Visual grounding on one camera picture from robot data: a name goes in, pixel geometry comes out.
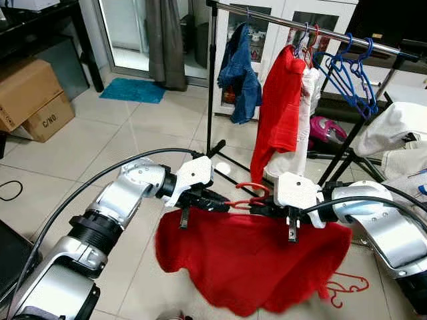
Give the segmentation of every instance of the denim jacket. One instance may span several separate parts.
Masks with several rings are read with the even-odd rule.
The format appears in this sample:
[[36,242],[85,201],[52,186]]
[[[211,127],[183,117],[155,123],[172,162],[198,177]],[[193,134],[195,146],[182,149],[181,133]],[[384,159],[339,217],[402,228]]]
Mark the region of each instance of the denim jacket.
[[218,85],[220,88],[231,85],[236,94],[232,122],[248,122],[254,116],[255,106],[261,105],[261,85],[251,68],[250,40],[246,23],[239,25],[226,45]]

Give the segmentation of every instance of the blue mat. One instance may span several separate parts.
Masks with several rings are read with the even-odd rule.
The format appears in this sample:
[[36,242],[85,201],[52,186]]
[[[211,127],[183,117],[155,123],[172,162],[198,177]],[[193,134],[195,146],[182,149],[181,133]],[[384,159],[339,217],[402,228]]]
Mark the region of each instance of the blue mat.
[[163,99],[165,89],[158,87],[153,81],[115,78],[99,96],[104,99],[159,103]]

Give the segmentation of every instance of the pink vacuum cleaner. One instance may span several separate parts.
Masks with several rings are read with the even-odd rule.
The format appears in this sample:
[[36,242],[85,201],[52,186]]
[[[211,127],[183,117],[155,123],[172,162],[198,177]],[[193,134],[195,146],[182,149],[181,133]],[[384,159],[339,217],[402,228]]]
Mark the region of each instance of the pink vacuum cleaner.
[[310,119],[310,151],[335,153],[346,138],[347,133],[335,121],[319,116]]

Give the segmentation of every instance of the red towel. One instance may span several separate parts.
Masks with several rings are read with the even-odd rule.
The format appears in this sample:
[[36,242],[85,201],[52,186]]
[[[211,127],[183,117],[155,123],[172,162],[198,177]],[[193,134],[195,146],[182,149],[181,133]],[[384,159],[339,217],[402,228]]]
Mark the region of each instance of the red towel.
[[264,167],[274,154],[295,151],[302,73],[306,63],[294,57],[291,45],[282,52],[268,73],[263,88],[260,120],[251,162],[252,181],[260,183]]
[[161,218],[155,238],[160,267],[188,269],[212,305],[244,317],[258,307],[282,312],[314,291],[327,297],[326,282],[350,246],[350,229],[335,223],[303,225],[299,243],[289,243],[283,219],[191,208],[183,230],[180,218],[180,210]]

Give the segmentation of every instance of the black wire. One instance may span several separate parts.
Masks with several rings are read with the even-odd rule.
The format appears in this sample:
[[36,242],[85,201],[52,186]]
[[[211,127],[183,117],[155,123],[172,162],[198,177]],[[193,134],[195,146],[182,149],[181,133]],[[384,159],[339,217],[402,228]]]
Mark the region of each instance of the black wire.
[[303,215],[306,215],[309,212],[312,212],[312,211],[315,211],[315,210],[318,210],[318,209],[321,209],[324,207],[330,207],[331,205],[336,205],[339,203],[349,202],[349,201],[373,201],[373,202],[380,202],[380,203],[385,203],[387,205],[391,205],[392,207],[395,207],[395,208],[401,210],[405,215],[409,216],[411,219],[413,219],[417,223],[419,223],[421,228],[424,230],[424,232],[427,233],[427,226],[425,225],[425,223],[415,213],[413,213],[411,210],[409,210],[404,205],[401,205],[400,203],[397,203],[397,202],[392,201],[392,200],[379,198],[379,197],[369,197],[369,196],[365,196],[365,195],[358,195],[358,196],[354,196],[354,197],[344,197],[344,198],[335,199],[335,200],[331,200],[331,201],[327,201],[327,202],[322,202],[318,205],[314,205],[313,207],[301,210],[300,211],[300,217],[302,217]]
[[[25,275],[27,274],[31,264],[34,261],[34,258],[37,256],[37,251],[40,248],[40,244],[43,241],[44,237],[46,236],[46,233],[48,232],[49,228],[52,226],[53,222],[55,222],[55,220],[59,216],[59,214],[62,212],[62,210],[64,210],[66,208],[66,206],[68,206],[68,204],[70,204],[70,202],[72,202],[84,189],[86,189],[92,183],[97,181],[100,177],[102,177],[103,175],[106,175],[107,173],[121,167],[122,165],[125,165],[126,163],[132,162],[134,160],[140,159],[142,157],[148,157],[149,155],[155,155],[157,153],[166,153],[166,152],[182,152],[182,153],[190,153],[192,155],[200,155],[200,153],[198,153],[196,151],[192,151],[190,149],[184,149],[184,148],[164,148],[164,149],[157,149],[157,150],[152,150],[152,151],[140,153],[139,155],[134,155],[133,157],[130,157],[129,159],[120,161],[119,163],[116,163],[115,165],[112,165],[111,167],[108,167],[108,168],[104,169],[103,171],[97,173],[92,178],[90,178],[88,181],[86,181],[80,188],[78,188],[76,191],[74,191],[72,195],[70,195],[68,198],[66,198],[66,200],[64,200],[64,202],[62,202],[62,204],[49,217],[49,220],[47,220],[45,226],[43,227],[39,236],[37,237],[37,240],[34,242],[34,247],[28,256],[27,262],[25,262],[25,266],[22,269],[21,274],[19,275],[18,281],[17,281],[16,286],[15,286],[15,290],[13,291],[12,303],[13,303],[13,299],[16,296],[16,293],[18,292],[18,290],[22,284],[22,281],[23,281]],[[10,313],[12,303],[9,305],[9,310],[7,312],[7,319],[9,318],[9,313]]]
[[3,201],[12,201],[12,200],[14,200],[14,199],[16,199],[16,198],[18,198],[18,196],[22,193],[22,190],[24,189],[23,188],[23,186],[22,186],[22,183],[20,183],[18,180],[10,180],[10,181],[8,181],[8,182],[4,182],[4,183],[2,183],[1,185],[0,185],[0,188],[2,188],[2,187],[4,187],[5,185],[8,185],[8,184],[10,184],[10,183],[17,183],[18,185],[19,185],[19,191],[18,191],[18,193],[15,195],[15,196],[13,196],[12,198],[3,198],[3,197],[0,197],[0,200],[3,200]]
[[385,185],[385,184],[382,184],[382,185],[385,186],[385,188],[387,188],[391,192],[394,192],[395,194],[401,196],[402,198],[409,200],[410,202],[415,204],[417,207],[419,207],[419,208],[423,209],[425,212],[427,212],[427,205],[423,204],[423,202],[415,199],[413,196],[411,196],[411,195],[409,195],[409,194],[407,194],[407,193],[405,193],[399,189],[396,189],[394,187],[391,187],[391,186]]

